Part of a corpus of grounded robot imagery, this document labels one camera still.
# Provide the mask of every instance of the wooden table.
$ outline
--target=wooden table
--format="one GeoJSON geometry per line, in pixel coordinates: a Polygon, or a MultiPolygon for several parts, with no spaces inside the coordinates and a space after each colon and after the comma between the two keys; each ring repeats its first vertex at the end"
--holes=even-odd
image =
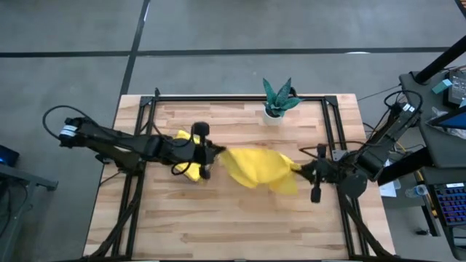
{"type": "MultiPolygon", "coordinates": [[[[355,95],[337,95],[347,140],[366,139],[355,95]]],[[[134,133],[140,95],[125,95],[115,130],[134,133]]],[[[310,158],[299,147],[326,143],[322,106],[303,102],[287,111],[283,124],[262,123],[259,102],[158,102],[156,124],[174,135],[195,121],[210,124],[214,143],[238,148],[271,148],[300,163],[310,158]]],[[[337,138],[332,119],[334,137],[337,138]]],[[[355,149],[358,145],[349,145],[355,149]]],[[[102,179],[116,172],[106,166],[102,179]]],[[[92,253],[117,221],[124,175],[100,188],[84,254],[92,253]]],[[[265,186],[249,189],[215,164],[212,178],[196,184],[173,176],[170,168],[148,163],[133,259],[345,259],[347,250],[336,190],[324,184],[320,204],[309,200],[310,185],[297,177],[299,194],[277,195],[265,186]]],[[[394,253],[382,199],[369,183],[359,198],[363,219],[374,236],[394,253]]],[[[359,249],[351,223],[356,249],[359,249]]],[[[125,234],[121,252],[125,251],[125,234]]]]}

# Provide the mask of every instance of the green plant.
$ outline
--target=green plant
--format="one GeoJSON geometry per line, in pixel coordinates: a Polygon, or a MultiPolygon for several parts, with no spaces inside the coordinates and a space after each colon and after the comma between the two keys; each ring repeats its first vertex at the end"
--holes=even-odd
{"type": "Polygon", "coordinates": [[[275,94],[272,86],[266,79],[262,79],[264,83],[267,102],[264,103],[266,113],[271,117],[280,117],[285,115],[285,111],[291,109],[301,102],[299,98],[289,98],[291,90],[291,78],[278,90],[275,94]]]}

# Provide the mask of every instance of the gray floor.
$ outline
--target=gray floor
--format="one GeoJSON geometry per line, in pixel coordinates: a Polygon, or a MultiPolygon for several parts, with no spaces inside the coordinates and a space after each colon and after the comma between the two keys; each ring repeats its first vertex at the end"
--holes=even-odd
{"type": "MultiPolygon", "coordinates": [[[[0,0],[0,52],[130,50],[142,3],[0,0]]],[[[465,23],[453,0],[152,0],[140,49],[445,47],[466,33],[465,23]]],[[[291,76],[302,93],[362,98],[395,86],[399,74],[437,56],[139,57],[128,92],[258,93],[262,77],[277,86],[291,76]]],[[[465,63],[466,56],[454,62],[465,63]]],[[[70,104],[111,125],[126,66],[126,57],[0,58],[0,144],[22,154],[19,168],[60,181],[54,193],[39,191],[14,261],[81,255],[102,166],[89,150],[58,147],[42,129],[42,114],[70,104]]],[[[387,93],[360,101],[365,122],[376,123],[387,93]]],[[[51,115],[51,128],[66,116],[73,113],[51,115]]],[[[402,142],[412,146],[422,139],[410,130],[402,142]]],[[[444,238],[412,233],[425,227],[420,208],[397,208],[402,206],[402,199],[386,201],[397,254],[454,261],[444,238]]]]}

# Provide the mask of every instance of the computer monitor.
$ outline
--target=computer monitor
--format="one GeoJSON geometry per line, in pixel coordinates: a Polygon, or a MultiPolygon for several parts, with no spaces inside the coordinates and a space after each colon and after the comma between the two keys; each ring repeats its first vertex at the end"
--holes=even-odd
{"type": "Polygon", "coordinates": [[[429,121],[429,124],[436,127],[448,127],[466,130],[466,106],[452,111],[443,116],[439,116],[429,121]]]}

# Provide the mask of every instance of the yellow towel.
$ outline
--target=yellow towel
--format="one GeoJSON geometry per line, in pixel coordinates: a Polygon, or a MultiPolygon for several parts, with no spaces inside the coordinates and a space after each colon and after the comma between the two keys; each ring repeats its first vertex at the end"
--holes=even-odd
{"type": "MultiPolygon", "coordinates": [[[[177,138],[189,139],[190,134],[178,131],[177,138]]],[[[230,148],[219,155],[221,163],[227,172],[238,183],[248,188],[255,188],[258,184],[268,184],[269,188],[281,194],[297,194],[295,173],[301,166],[279,152],[260,148],[230,148]]],[[[184,170],[187,163],[178,164],[177,170],[184,170]]],[[[200,179],[199,164],[192,163],[185,175],[193,180],[200,179]]]]}
{"type": "MultiPolygon", "coordinates": [[[[176,138],[189,139],[190,137],[191,135],[187,132],[184,132],[183,130],[179,130],[178,134],[176,135],[176,138]]],[[[199,137],[197,136],[193,137],[193,141],[196,144],[200,143],[199,137]]],[[[188,163],[182,163],[182,164],[177,164],[175,168],[178,171],[183,171],[186,168],[186,166],[188,166],[188,163]]],[[[199,167],[201,167],[200,164],[191,163],[191,166],[189,166],[188,170],[184,173],[184,175],[188,177],[189,179],[191,179],[192,181],[196,181],[196,182],[199,181],[199,179],[201,178],[201,175],[199,174],[199,167]]]]}

